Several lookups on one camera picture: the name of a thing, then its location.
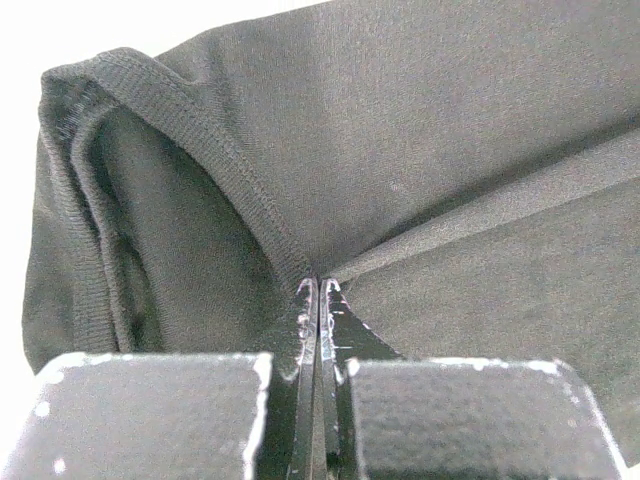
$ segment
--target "white background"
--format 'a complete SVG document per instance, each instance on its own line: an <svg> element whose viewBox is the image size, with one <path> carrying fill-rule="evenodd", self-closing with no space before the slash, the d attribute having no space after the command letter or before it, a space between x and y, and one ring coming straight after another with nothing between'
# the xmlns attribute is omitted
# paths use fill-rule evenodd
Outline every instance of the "white background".
<svg viewBox="0 0 640 480"><path fill-rule="evenodd" d="M0 10L0 161L4 169L0 175L0 459L15 441L34 394L22 351L20 317L30 248L42 72L117 47L155 56L207 29L320 1L5 2ZM640 480L640 465L633 470L634 478Z"/></svg>

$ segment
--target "white paint chip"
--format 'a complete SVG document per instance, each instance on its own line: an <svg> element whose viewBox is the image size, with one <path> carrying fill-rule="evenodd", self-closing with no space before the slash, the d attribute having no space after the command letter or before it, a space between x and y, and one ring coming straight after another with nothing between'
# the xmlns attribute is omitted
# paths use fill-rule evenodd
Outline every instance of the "white paint chip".
<svg viewBox="0 0 640 480"><path fill-rule="evenodd" d="M113 354L105 353L104 355L98 355L96 357L90 357L89 362L91 365L100 365L101 363L106 363L113 360Z"/></svg>
<svg viewBox="0 0 640 480"><path fill-rule="evenodd" d="M36 416L41 418L48 416L50 412L51 412L51 406L49 405L49 402L40 402L38 406L35 408L35 410L33 411L33 413L35 413Z"/></svg>
<svg viewBox="0 0 640 480"><path fill-rule="evenodd" d="M552 362L533 360L527 363L527 367L530 368L531 370L544 372L547 375L555 375L556 377L560 375L560 372L558 372L558 365Z"/></svg>
<svg viewBox="0 0 640 480"><path fill-rule="evenodd" d="M336 382L338 383L338 385L344 385L344 377L342 376L342 372L340 372L338 365L336 365L335 363L333 365L333 372L335 373Z"/></svg>
<svg viewBox="0 0 640 480"><path fill-rule="evenodd" d="M64 463L62 458L57 459L53 462L53 471L56 472L56 475L62 475L67 470L67 465Z"/></svg>
<svg viewBox="0 0 640 480"><path fill-rule="evenodd" d="M347 360L347 372L350 377L355 377L360 370L360 362L358 362L357 358L350 358Z"/></svg>
<svg viewBox="0 0 640 480"><path fill-rule="evenodd" d="M298 295L300 293L300 290L302 290L305 287L310 287L311 286L311 279L310 278L305 278L304 280L302 280L302 282L300 282L300 285L298 285L298 290L296 290L296 295Z"/></svg>
<svg viewBox="0 0 640 480"><path fill-rule="evenodd" d="M62 382L62 380L64 380L64 373L62 373L60 370L49 372L44 377L44 380L46 383L50 383L51 385L57 385L58 383Z"/></svg>
<svg viewBox="0 0 640 480"><path fill-rule="evenodd" d="M430 362L440 364L443 367L447 365L451 366L472 366L476 372L481 372L485 367L502 367L509 368L509 364L500 360L499 358L464 358L464 357L445 357L445 358L430 358Z"/></svg>
<svg viewBox="0 0 640 480"><path fill-rule="evenodd" d="M253 420L251 431L249 432L249 440L242 451L242 461L244 469L244 480L253 480L255 478L255 461L258 455L258 449L262 444L264 436L264 428L267 422L267 399L269 398L268 388L271 381L271 359L270 353L261 353L258 355L253 370L258 374L260 384L258 386L258 395L256 400L256 417Z"/></svg>
<svg viewBox="0 0 640 480"><path fill-rule="evenodd" d="M87 364L88 355L85 352L72 352L60 355L49 362L49 365L60 368L84 367Z"/></svg>

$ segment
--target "dark gray cloth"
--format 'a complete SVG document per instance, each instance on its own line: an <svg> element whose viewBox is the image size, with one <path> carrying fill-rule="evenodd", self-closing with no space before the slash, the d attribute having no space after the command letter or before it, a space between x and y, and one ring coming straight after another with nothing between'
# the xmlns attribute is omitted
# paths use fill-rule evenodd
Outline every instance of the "dark gray cloth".
<svg viewBox="0 0 640 480"><path fill-rule="evenodd" d="M33 368L239 350L335 273L404 353L571 363L640 461L639 20L336 1L47 72Z"/></svg>

